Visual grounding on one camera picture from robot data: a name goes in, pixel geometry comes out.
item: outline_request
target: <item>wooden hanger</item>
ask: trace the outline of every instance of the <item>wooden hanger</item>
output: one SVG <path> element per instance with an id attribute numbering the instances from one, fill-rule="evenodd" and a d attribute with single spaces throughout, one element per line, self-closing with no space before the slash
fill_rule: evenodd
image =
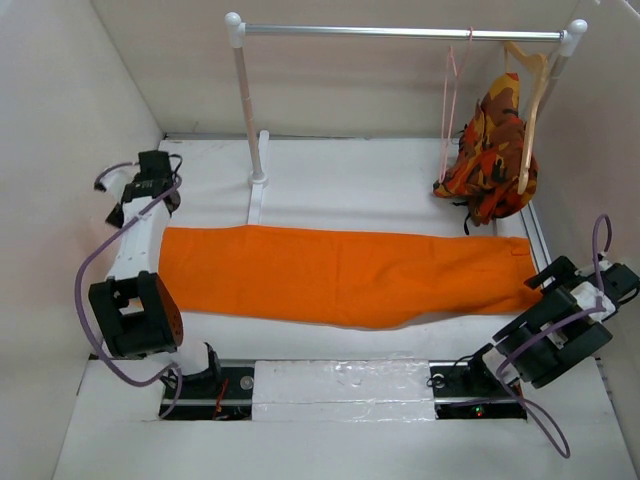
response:
<path id="1" fill-rule="evenodd" d="M 513 42 L 504 43 L 505 63 L 509 68 L 507 52 L 518 60 L 533 75 L 533 89 L 529 99 L 529 112 L 527 115 L 527 128 L 524 134 L 524 146 L 522 148 L 522 160 L 520 161 L 520 175 L 518 176 L 518 194 L 522 195 L 529 182 L 529 168 L 531 166 L 531 154 L 533 153 L 533 138 L 536 130 L 536 117 L 540 100 L 547 88 L 549 80 L 549 61 L 546 55 L 541 53 L 526 54 Z"/>

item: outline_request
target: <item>white table surface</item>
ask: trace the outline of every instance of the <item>white table surface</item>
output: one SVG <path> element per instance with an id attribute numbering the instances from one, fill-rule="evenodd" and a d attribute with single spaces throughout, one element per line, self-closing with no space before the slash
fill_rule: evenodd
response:
<path id="1" fill-rule="evenodd" d="M 172 225 L 246 222 L 250 173 L 242 141 L 164 141 L 184 156 Z M 435 140 L 273 140 L 262 223 L 462 235 L 466 210 L 434 198 Z M 473 235 L 525 236 L 519 216 Z M 386 331 L 184 313 L 186 335 L 221 358 L 452 359 L 472 353 L 513 315 L 429 315 Z M 151 362 L 121 362 L 138 378 Z M 572 448 L 561 459 L 532 422 L 162 422 L 162 386 L 135 389 L 90 362 L 56 480 L 70 479 L 634 479 L 592 359 L 526 396 L 542 403 Z"/>

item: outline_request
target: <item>white backdrop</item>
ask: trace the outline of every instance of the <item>white backdrop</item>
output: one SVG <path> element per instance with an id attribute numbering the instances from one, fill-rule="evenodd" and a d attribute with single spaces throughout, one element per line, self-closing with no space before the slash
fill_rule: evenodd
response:
<path id="1" fill-rule="evenodd" d="M 0 478 L 48 480 L 89 355 L 73 278 L 113 206 L 93 179 L 160 130 L 88 0 L 0 1 L 0 61 Z"/>
<path id="2" fill-rule="evenodd" d="M 624 0 L 583 2 L 589 32 L 541 118 L 536 207 L 553 255 L 588 263 L 596 217 L 613 221 L 611 258 L 640 271 L 640 15 Z M 607 324 L 602 351 L 620 426 L 640 467 L 640 300 Z"/>
<path id="3" fill-rule="evenodd" d="M 93 0 L 165 132 L 241 133 L 224 15 L 248 23 L 560 30 L 578 0 Z M 312 136 L 435 136 L 447 42 L 249 37 L 258 129 Z M 462 58 L 464 41 L 456 42 Z M 548 45 L 531 44 L 532 51 Z M 472 46 L 456 127 L 504 71 L 498 43 Z"/>

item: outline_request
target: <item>orange pants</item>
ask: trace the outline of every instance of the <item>orange pants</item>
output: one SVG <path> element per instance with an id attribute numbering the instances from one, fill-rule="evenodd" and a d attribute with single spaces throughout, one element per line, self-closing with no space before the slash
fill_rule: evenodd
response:
<path id="1" fill-rule="evenodd" d="M 181 310 L 343 327 L 515 312 L 540 298 L 523 285 L 535 270 L 520 238 L 168 228 L 159 271 Z"/>

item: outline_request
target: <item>white post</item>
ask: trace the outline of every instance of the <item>white post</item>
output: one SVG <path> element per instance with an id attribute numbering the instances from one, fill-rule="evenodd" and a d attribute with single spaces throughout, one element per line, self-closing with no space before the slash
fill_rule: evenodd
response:
<path id="1" fill-rule="evenodd" d="M 252 184 L 262 184 L 267 181 L 267 176 L 262 170 L 262 165 L 260 163 L 258 135 L 253 123 L 253 108 L 251 107 L 251 96 L 249 95 L 249 80 L 247 78 L 247 69 L 244 63 L 244 52 L 242 50 L 245 24 L 242 23 L 240 15 L 235 12 L 227 13 L 224 20 L 227 24 L 227 29 L 229 30 L 229 41 L 233 47 L 236 71 L 238 73 L 238 84 L 240 85 L 240 98 L 242 99 L 242 111 L 244 113 L 244 122 L 247 127 L 247 139 L 249 140 L 249 152 L 251 153 L 251 163 L 253 164 L 253 172 L 251 172 L 250 181 Z"/>

